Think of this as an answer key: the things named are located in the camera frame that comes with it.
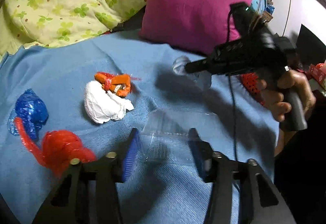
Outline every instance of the blue bedsheet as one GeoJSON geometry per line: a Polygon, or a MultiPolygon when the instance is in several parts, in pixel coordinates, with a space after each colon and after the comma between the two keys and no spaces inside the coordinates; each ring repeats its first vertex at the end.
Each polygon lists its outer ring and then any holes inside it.
{"type": "MultiPolygon", "coordinates": [[[[198,125],[200,136],[215,150],[234,158],[233,115],[228,80],[213,76],[212,87],[201,92],[193,82],[172,72],[173,61],[194,54],[174,50],[167,44],[150,44],[137,31],[100,36],[67,47],[20,48],[0,64],[0,193],[22,224],[30,224],[53,186],[52,173],[41,167],[9,133],[6,123],[19,95],[26,89],[45,102],[49,118],[40,131],[67,129],[84,146],[101,157],[125,139],[133,127],[143,129],[155,109],[213,112],[219,119],[214,129],[198,125]],[[94,124],[83,105],[84,87],[94,73],[127,73],[139,77],[128,95],[135,109],[119,121],[94,124]]],[[[273,149],[278,123],[251,98],[236,77],[232,78],[237,102],[238,156],[255,158],[273,177],[273,149]]],[[[125,184],[118,184],[125,223],[202,223],[208,205],[210,184],[197,176],[194,166],[144,163],[138,160],[125,184]]],[[[238,197],[234,191],[232,223],[237,223],[238,197]]]]}

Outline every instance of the magenta cushion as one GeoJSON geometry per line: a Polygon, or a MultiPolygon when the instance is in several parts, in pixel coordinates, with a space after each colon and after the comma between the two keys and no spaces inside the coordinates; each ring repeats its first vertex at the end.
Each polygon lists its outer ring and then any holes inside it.
{"type": "MultiPolygon", "coordinates": [[[[230,4],[252,0],[147,0],[140,36],[210,54],[226,42],[230,4]]],[[[240,37],[230,20],[230,41],[240,37]]]]}

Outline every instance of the screw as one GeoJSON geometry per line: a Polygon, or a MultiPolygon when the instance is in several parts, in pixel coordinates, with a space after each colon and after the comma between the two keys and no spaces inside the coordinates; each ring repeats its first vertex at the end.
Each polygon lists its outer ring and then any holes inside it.
{"type": "Polygon", "coordinates": [[[213,152],[213,157],[214,158],[222,158],[222,153],[218,152],[218,151],[214,151],[213,152]]]}
{"type": "Polygon", "coordinates": [[[77,165],[78,163],[80,163],[80,160],[78,158],[74,158],[70,161],[71,165],[77,165]]]}
{"type": "Polygon", "coordinates": [[[105,155],[107,158],[115,158],[117,156],[117,154],[115,152],[109,152],[105,155]]]}
{"type": "Polygon", "coordinates": [[[248,163],[252,166],[256,166],[257,165],[257,162],[254,160],[254,159],[249,159],[248,160],[248,163]]]}

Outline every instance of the hand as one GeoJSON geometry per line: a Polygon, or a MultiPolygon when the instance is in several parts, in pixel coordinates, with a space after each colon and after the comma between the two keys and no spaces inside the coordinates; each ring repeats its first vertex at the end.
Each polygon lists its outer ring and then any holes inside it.
{"type": "MultiPolygon", "coordinates": [[[[305,117],[308,119],[315,106],[316,98],[311,91],[309,82],[303,73],[289,70],[282,75],[277,82],[278,88],[288,89],[292,86],[297,88],[305,117]]],[[[291,111],[291,104],[283,102],[284,95],[280,92],[267,90],[267,83],[264,80],[257,81],[257,88],[261,90],[261,96],[266,103],[266,107],[272,112],[273,117],[278,122],[284,121],[284,114],[291,111]]]]}

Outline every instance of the transparent plastic tray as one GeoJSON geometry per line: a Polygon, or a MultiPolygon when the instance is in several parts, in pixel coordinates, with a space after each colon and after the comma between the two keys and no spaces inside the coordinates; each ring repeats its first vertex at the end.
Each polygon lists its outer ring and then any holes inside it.
{"type": "Polygon", "coordinates": [[[138,138],[141,159],[147,162],[193,164],[188,146],[190,128],[214,127],[218,116],[158,109],[150,113],[147,123],[138,138]]]}

